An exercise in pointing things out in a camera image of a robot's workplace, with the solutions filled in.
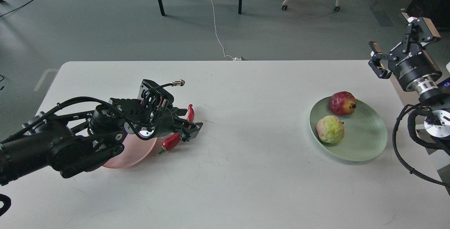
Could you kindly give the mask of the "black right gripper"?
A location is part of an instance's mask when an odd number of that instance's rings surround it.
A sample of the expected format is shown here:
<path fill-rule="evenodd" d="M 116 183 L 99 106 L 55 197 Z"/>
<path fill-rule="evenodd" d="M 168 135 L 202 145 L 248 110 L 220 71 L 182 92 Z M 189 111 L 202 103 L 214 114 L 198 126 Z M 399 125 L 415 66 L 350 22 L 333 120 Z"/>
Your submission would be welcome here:
<path fill-rule="evenodd" d="M 426 45 L 437 43 L 441 35 L 433 22 L 425 17 L 410 17 L 407 13 L 401 15 L 407 21 L 406 33 L 401 45 L 390 51 L 391 55 L 383 54 L 378 43 L 369 41 L 371 60 L 368 65 L 380 79 L 389 79 L 393 74 L 403 91 L 413 91 L 412 83 L 418 78 L 430 76 L 433 81 L 442 76 L 441 70 L 426 52 Z M 390 61 L 390 69 L 384 68 L 381 61 Z"/>

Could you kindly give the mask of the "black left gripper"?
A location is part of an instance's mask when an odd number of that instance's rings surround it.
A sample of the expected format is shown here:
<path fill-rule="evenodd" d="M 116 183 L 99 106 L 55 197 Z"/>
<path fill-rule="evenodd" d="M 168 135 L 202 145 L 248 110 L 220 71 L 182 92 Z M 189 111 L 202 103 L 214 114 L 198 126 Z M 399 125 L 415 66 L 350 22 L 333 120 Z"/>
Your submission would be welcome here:
<path fill-rule="evenodd" d="M 185 116 L 187 113 L 188 109 L 178 107 L 166 108 L 162 112 L 154 113 L 155 117 L 152 119 L 152 123 L 156 125 L 147 127 L 145 130 L 142 129 L 140 138 L 149 140 L 167 136 L 170 133 L 178 133 L 181 141 L 190 141 L 196 138 L 203 126 L 203 122 L 179 120 L 179 117 Z"/>

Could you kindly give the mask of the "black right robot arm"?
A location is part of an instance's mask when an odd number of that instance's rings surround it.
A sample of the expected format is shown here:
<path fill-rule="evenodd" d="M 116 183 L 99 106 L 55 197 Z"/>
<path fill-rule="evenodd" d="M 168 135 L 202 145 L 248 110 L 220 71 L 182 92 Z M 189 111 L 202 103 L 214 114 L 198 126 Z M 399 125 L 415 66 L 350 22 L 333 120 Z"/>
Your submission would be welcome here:
<path fill-rule="evenodd" d="M 418 93 L 418 108 L 408 118 L 410 137 L 417 144 L 449 153 L 449 89 L 436 84 L 442 72 L 426 52 L 426 45 L 441 36 L 431 19 L 412 17 L 403 12 L 406 32 L 389 53 L 370 41 L 369 66 L 380 79 L 394 75 L 405 92 Z"/>

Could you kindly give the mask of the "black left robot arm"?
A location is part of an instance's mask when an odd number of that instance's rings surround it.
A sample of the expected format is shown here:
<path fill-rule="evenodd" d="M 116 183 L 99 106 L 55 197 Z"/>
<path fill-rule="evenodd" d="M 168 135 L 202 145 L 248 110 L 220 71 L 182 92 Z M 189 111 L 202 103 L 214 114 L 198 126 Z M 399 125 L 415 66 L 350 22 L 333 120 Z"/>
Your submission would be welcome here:
<path fill-rule="evenodd" d="M 170 133 L 196 138 L 203 123 L 182 119 L 192 109 L 174 107 L 165 89 L 184 84 L 144 79 L 136 99 L 79 96 L 41 112 L 1 142 L 1 185 L 46 166 L 65 179 L 96 170 L 124 151 L 128 134 L 143 141 Z"/>

